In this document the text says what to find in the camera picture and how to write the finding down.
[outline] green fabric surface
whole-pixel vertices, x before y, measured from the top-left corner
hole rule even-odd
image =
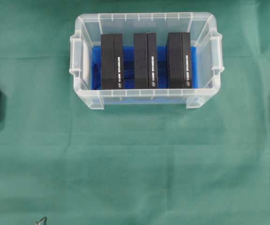
[[[204,106],[74,93],[77,16],[203,12],[223,35]],[[0,224],[270,225],[270,1],[0,0]]]

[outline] blue liner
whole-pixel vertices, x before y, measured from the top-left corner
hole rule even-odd
[[[134,48],[132,46],[123,47],[124,54],[124,80],[125,89],[134,88]],[[158,56],[158,88],[168,88],[167,70],[166,70],[166,47],[157,47]],[[197,88],[197,59],[196,48],[191,47],[192,61],[192,83],[193,88]],[[92,49],[92,90],[101,90],[101,46],[95,46]]]

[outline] black rectangular box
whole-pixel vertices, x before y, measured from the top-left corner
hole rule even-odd
[[[134,34],[134,78],[136,89],[148,89],[148,60],[146,33]]]
[[[167,39],[169,88],[192,88],[189,33],[169,33]]]
[[[158,88],[157,39],[156,33],[148,33],[148,74],[149,89]]]
[[[125,88],[122,34],[114,34],[114,80],[115,80],[115,89]]]
[[[169,88],[183,88],[182,35],[169,33],[167,39],[167,73]]]
[[[102,34],[102,89],[115,89],[114,85],[114,35]]]
[[[190,33],[182,33],[183,88],[192,88]]]

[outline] clear plastic storage bin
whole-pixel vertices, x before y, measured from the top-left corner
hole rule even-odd
[[[197,88],[92,90],[92,48],[100,45],[100,35],[121,33],[123,45],[133,45],[133,34],[156,32],[157,45],[165,46],[169,32],[190,32],[196,47]],[[83,14],[75,22],[70,38],[70,69],[74,90],[90,109],[110,104],[186,104],[198,108],[220,89],[224,70],[222,35],[210,13],[127,13]]]

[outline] green cloth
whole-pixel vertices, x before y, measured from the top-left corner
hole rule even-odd
[[[74,93],[83,13],[199,12],[223,35],[204,106]],[[270,225],[270,1],[0,0],[0,224]]]

